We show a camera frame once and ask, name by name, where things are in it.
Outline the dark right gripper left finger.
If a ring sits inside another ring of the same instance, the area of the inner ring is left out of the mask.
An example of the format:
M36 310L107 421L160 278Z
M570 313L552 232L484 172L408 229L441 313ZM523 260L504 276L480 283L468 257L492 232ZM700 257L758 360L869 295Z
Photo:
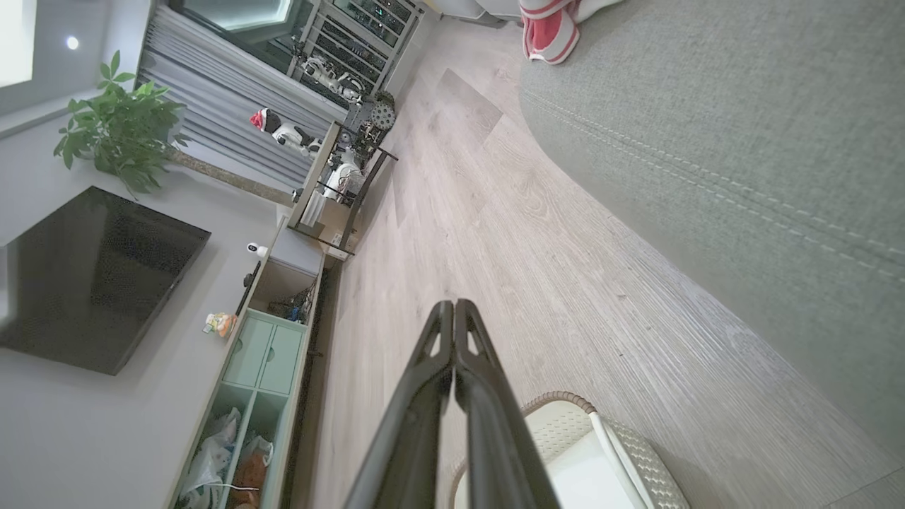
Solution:
M433 508L453 376L455 306L436 303L350 489L346 508Z

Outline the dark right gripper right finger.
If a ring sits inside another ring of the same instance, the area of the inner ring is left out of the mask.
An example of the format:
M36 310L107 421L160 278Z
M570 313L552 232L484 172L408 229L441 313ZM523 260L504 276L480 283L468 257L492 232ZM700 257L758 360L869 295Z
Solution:
M455 304L455 398L467 415L472 508L559 508L477 305Z

